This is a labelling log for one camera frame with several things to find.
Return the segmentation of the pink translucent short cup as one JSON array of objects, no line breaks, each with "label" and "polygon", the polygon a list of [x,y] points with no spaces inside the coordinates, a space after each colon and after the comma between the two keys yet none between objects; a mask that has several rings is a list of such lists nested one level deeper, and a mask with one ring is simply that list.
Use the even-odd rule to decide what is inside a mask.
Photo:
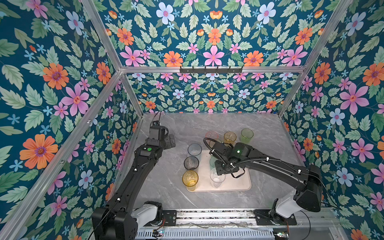
[{"label": "pink translucent short cup", "polygon": [[215,140],[217,141],[219,139],[219,134],[216,131],[208,131],[205,135],[205,138],[208,138],[208,140]]}]

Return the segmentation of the blue translucent tall cup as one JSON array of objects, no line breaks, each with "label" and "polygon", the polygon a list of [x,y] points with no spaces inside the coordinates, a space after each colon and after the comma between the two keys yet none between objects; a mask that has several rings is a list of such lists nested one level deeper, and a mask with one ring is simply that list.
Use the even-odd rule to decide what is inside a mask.
[{"label": "blue translucent tall cup", "polygon": [[200,159],[202,153],[202,146],[197,143],[193,143],[188,146],[188,155]]}]

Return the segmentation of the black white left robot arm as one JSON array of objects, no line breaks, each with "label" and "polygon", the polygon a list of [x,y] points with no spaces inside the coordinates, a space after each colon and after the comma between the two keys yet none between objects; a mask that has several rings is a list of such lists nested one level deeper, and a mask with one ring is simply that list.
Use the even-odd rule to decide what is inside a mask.
[{"label": "black white left robot arm", "polygon": [[92,214],[93,232],[97,240],[133,240],[147,224],[163,224],[163,206],[147,201],[140,208],[134,204],[149,173],[162,156],[163,150],[176,146],[175,137],[159,121],[150,125],[146,142],[135,150],[132,166],[120,187],[104,208]]}]

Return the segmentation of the teal translucent short cup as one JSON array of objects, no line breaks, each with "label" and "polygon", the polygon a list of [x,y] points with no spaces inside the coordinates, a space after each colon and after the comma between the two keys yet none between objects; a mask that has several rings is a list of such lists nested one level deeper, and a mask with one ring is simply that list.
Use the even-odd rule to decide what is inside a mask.
[{"label": "teal translucent short cup", "polygon": [[210,158],[210,161],[209,161],[209,164],[210,164],[210,169],[214,169],[215,168],[215,162],[216,162],[216,158],[215,157],[211,157]]}]

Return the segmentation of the dark grey translucent cup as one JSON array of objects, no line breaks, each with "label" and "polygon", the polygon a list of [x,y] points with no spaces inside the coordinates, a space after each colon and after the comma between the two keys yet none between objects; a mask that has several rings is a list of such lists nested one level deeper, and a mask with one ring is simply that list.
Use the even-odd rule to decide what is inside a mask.
[{"label": "dark grey translucent cup", "polygon": [[184,167],[188,171],[196,170],[199,167],[200,161],[195,156],[189,156],[184,160]]}]

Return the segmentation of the amber translucent tall cup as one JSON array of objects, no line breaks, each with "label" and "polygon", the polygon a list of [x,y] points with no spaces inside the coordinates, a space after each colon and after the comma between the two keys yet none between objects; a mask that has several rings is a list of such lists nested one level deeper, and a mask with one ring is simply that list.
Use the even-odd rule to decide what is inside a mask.
[{"label": "amber translucent tall cup", "polygon": [[182,176],[182,182],[188,191],[194,191],[199,181],[199,175],[193,170],[186,171]]}]

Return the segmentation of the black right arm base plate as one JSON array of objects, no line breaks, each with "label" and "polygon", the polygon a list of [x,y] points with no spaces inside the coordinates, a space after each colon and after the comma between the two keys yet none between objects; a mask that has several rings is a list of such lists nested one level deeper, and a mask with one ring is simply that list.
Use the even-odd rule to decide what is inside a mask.
[{"label": "black right arm base plate", "polygon": [[258,226],[296,226],[297,221],[294,215],[284,218],[271,209],[256,209],[254,210],[256,222]]}]

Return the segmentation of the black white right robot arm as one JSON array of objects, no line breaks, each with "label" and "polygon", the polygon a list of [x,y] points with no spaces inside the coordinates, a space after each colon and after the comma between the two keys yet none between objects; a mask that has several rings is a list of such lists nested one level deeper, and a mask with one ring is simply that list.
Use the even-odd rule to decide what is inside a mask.
[{"label": "black white right robot arm", "polygon": [[276,224],[288,220],[301,210],[318,213],[321,211],[323,182],[321,170],[317,166],[294,165],[273,158],[244,143],[225,144],[215,141],[206,145],[210,155],[215,157],[218,175],[233,176],[239,170],[255,170],[276,178],[291,187],[293,191],[283,198],[276,199],[267,214],[255,211],[255,215]]}]

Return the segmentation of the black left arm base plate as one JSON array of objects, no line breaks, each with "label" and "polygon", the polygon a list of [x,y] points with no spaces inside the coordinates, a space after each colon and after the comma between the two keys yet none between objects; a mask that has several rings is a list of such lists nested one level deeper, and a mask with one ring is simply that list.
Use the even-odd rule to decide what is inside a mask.
[{"label": "black left arm base plate", "polygon": [[158,223],[156,224],[157,227],[163,227],[163,226],[176,226],[177,221],[177,214],[178,212],[176,210],[162,210],[158,212],[157,218]]}]

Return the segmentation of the beige rectangular tray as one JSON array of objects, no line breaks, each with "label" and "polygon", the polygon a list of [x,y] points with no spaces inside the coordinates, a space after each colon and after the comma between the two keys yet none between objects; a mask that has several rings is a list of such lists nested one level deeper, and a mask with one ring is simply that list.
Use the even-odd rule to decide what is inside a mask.
[{"label": "beige rectangular tray", "polygon": [[226,175],[226,180],[219,188],[213,188],[210,179],[210,158],[208,150],[203,150],[200,156],[199,167],[194,170],[199,175],[199,181],[197,187],[192,192],[236,192],[236,191],[248,191],[251,189],[252,183],[248,170],[245,170],[244,175],[235,179],[231,174]]}]

